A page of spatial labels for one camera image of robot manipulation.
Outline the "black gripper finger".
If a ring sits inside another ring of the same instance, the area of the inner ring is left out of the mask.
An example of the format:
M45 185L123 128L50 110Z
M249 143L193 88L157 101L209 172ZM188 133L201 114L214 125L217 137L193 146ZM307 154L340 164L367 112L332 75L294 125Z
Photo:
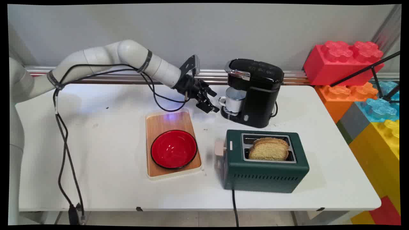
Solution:
M217 93L210 88L210 86L209 86L208 83L206 83L206 82L204 82L204 81L201 81L201 88L202 88L202 90L205 91L208 95L210 95L210 96L212 96L212 97L216 97Z
M218 113L220 111L220 109L217 106L214 106L210 102L208 96L197 96L196 100L197 100L196 107L204 111L205 113L209 112Z

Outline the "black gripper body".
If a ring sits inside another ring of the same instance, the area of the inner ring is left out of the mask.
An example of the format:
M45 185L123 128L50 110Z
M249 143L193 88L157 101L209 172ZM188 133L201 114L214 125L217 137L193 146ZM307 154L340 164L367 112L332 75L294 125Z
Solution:
M190 99L196 99L198 102L205 101L205 82L201 79L185 74L180 77L174 89L184 96L186 102Z

